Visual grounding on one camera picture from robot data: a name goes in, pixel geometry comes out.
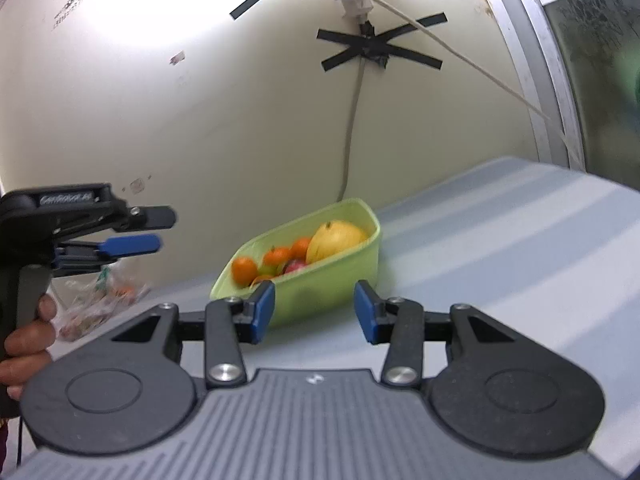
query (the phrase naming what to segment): gray wire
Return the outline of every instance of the gray wire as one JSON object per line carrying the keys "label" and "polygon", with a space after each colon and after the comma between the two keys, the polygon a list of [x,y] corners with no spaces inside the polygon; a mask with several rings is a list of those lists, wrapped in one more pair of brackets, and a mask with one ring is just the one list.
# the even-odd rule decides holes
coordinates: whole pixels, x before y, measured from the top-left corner
{"label": "gray wire", "polygon": [[356,121],[356,113],[358,112],[358,101],[360,100],[360,91],[362,90],[362,79],[364,78],[365,63],[367,60],[360,57],[360,66],[358,67],[358,78],[356,79],[356,86],[353,92],[353,98],[351,99],[351,108],[349,110],[349,122],[347,123],[347,132],[344,136],[344,158],[342,161],[342,185],[340,186],[340,193],[338,193],[338,200],[336,202],[342,202],[344,194],[347,191],[347,184],[349,183],[349,164],[351,161],[351,139],[353,138],[353,125]]}

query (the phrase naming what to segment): green plastic container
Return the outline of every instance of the green plastic container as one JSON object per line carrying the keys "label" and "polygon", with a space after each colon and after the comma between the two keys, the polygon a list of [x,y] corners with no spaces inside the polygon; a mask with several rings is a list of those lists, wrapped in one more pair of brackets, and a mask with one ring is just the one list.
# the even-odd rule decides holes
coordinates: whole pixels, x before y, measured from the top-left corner
{"label": "green plastic container", "polygon": [[254,288],[239,288],[231,278],[231,262],[238,256],[250,256],[258,264],[272,247],[290,246],[303,236],[313,236],[329,220],[345,220],[363,229],[369,238],[360,245],[311,264],[298,272],[273,280],[276,309],[270,326],[289,324],[351,302],[358,280],[378,280],[380,223],[371,208],[358,198],[350,198],[325,207],[268,231],[245,243],[226,264],[211,289],[211,299],[241,296],[247,298]]}

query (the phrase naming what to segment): white cord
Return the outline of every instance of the white cord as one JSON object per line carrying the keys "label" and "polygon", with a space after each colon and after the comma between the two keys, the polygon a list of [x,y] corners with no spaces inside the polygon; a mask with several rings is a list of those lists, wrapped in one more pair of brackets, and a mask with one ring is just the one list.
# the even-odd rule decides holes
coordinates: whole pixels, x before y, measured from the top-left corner
{"label": "white cord", "polygon": [[542,117],[545,120],[546,125],[549,126],[550,129],[560,137],[562,142],[564,142],[564,145],[566,146],[566,150],[569,153],[569,156],[576,162],[578,167],[581,170],[585,171],[584,165],[582,164],[582,159],[577,154],[577,152],[573,149],[573,147],[571,147],[570,142],[566,138],[562,128],[560,126],[558,126],[556,124],[556,122],[551,117],[549,117],[547,114],[545,114],[536,105],[530,103],[522,95],[520,95],[519,92],[516,92],[515,90],[512,90],[511,88],[509,88],[508,85],[506,85],[505,83],[500,81],[496,76],[492,75],[489,71],[485,70],[484,68],[482,68],[481,66],[479,66],[478,64],[473,62],[467,56],[465,56],[464,54],[460,54],[458,51],[453,49],[452,46],[449,46],[447,43],[445,43],[445,41],[441,40],[439,37],[437,37],[435,34],[433,34],[429,29],[427,29],[424,25],[422,25],[418,21],[414,20],[411,16],[405,14],[404,12],[402,12],[399,9],[396,9],[391,4],[388,4],[385,0],[372,0],[372,1],[376,2],[377,4],[379,4],[380,7],[384,7],[386,10],[389,10],[390,12],[394,13],[396,16],[399,16],[400,18],[404,19],[407,23],[410,23],[411,25],[413,25],[415,28],[417,28],[421,32],[425,33],[433,41],[435,41],[442,48],[444,48],[447,52],[449,52],[450,54],[454,55],[455,57],[457,57],[458,59],[462,60],[463,62],[467,63],[469,66],[471,66],[472,68],[477,70],[479,73],[484,75],[486,78],[490,79],[492,82],[497,84],[500,88],[502,88],[505,92],[507,92],[507,94],[511,95],[512,97],[515,97],[518,101],[523,103],[527,108],[529,108],[530,110],[532,110],[535,113],[537,113],[540,117]]}

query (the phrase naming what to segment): yellow pear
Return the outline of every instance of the yellow pear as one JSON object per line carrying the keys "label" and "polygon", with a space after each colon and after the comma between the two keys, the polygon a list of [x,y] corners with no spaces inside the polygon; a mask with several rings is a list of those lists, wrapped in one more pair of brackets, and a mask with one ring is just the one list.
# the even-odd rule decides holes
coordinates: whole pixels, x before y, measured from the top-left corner
{"label": "yellow pear", "polygon": [[306,264],[314,264],[363,243],[367,234],[350,222],[331,220],[322,224],[306,250]]}

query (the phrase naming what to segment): black circular pad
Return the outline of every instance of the black circular pad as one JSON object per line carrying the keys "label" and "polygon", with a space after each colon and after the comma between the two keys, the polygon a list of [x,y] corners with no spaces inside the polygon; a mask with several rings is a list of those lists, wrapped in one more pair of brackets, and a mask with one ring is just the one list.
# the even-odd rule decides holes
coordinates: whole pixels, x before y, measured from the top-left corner
{"label": "black circular pad", "polygon": [[477,345],[431,381],[428,399],[456,436],[509,458],[584,448],[604,414],[598,383],[531,341]]}
{"label": "black circular pad", "polygon": [[98,339],[37,374],[20,409],[39,445],[106,455],[161,440],[195,401],[193,381],[161,349]]}
{"label": "black circular pad", "polygon": [[484,384],[487,397],[496,406],[513,413],[538,413],[558,400],[556,382],[531,370],[503,370]]}
{"label": "black circular pad", "polygon": [[111,413],[132,405],[142,393],[142,383],[122,370],[95,370],[74,378],[66,396],[78,410]]}

